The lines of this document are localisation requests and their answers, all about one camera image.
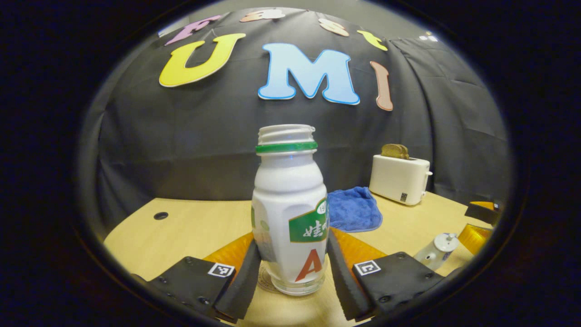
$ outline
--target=glass bottom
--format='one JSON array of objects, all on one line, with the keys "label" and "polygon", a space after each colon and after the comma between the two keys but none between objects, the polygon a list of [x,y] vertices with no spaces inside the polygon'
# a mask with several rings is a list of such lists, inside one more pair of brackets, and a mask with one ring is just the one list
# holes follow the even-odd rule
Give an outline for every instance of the glass bottom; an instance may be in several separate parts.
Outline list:
[{"label": "glass bottom", "polygon": [[270,276],[272,284],[277,290],[283,292],[284,294],[293,295],[293,296],[302,296],[316,292],[323,282],[325,281],[325,275],[321,274],[321,277],[315,280],[311,280],[307,283],[287,283],[283,280],[279,280],[274,278],[272,275]]}]

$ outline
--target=black backdrop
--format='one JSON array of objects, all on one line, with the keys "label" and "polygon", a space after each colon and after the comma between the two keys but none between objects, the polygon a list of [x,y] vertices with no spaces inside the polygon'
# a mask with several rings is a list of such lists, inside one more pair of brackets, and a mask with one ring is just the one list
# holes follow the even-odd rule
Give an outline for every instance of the black backdrop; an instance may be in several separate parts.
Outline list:
[{"label": "black backdrop", "polygon": [[[315,160],[328,191],[368,186],[372,156],[383,144],[400,143],[412,157],[430,161],[429,191],[463,204],[506,199],[512,160],[500,110],[483,81],[444,42],[386,40],[371,31],[387,45],[383,51],[356,32],[364,26],[305,9],[277,7],[285,17],[240,22],[260,9],[273,8],[223,13],[169,45],[181,29],[152,35],[105,81],[81,132],[79,183],[98,190],[102,216],[95,224],[106,233],[155,197],[249,200],[260,162],[254,153],[257,131],[284,123],[317,129]],[[350,36],[321,28],[320,18],[341,24]],[[160,85],[176,48],[205,41],[186,64],[197,66],[211,55],[215,37],[232,33],[246,37],[220,70],[191,84]],[[311,61],[326,49],[348,54],[360,103],[323,99],[326,79],[308,99],[291,77],[294,98],[260,99],[270,61],[262,45],[273,42],[294,44]],[[389,71],[392,111],[375,103],[370,61]]]},{"label": "black backdrop", "polygon": [[[7,325],[176,324],[137,300],[88,255],[77,238],[81,215],[71,176],[82,108],[129,49],[116,45],[178,3],[5,4]],[[572,211],[578,167],[573,159],[555,158],[575,157],[576,11],[567,3],[513,2],[509,8],[503,1],[407,3],[419,10],[411,9],[416,17],[425,12],[442,22],[432,21],[432,30],[454,39],[482,65],[508,108],[519,183],[513,199],[518,206],[508,209],[506,219],[522,219],[503,234],[510,236],[506,243],[491,240],[499,251],[468,286],[405,325],[572,325],[579,312],[573,299],[579,273]]]}]

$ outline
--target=bottle label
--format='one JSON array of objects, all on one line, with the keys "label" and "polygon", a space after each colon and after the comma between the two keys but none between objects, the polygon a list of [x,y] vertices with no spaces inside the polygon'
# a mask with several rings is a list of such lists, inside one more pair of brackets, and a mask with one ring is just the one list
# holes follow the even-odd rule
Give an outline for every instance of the bottle label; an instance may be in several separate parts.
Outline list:
[{"label": "bottle label", "polygon": [[292,243],[319,242],[327,238],[327,198],[323,198],[315,210],[289,220]]}]

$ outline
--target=white plastic bottle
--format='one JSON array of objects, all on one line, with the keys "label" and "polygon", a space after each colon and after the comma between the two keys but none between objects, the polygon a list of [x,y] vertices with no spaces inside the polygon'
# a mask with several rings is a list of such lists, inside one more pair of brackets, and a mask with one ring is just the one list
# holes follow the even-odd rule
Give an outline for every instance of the white plastic bottle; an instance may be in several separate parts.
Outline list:
[{"label": "white plastic bottle", "polygon": [[309,125],[262,127],[256,147],[254,239],[273,285],[295,296],[318,290],[327,268],[327,188],[313,161],[314,131]]}]

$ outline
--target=white toaster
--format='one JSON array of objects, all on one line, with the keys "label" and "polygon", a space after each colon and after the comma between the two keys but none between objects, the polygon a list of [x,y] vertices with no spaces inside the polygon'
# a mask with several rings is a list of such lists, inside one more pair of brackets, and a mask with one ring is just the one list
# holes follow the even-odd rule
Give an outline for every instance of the white toaster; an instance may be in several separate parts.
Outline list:
[{"label": "white toaster", "polygon": [[374,155],[369,190],[403,204],[415,205],[426,194],[431,174],[427,160]]}]

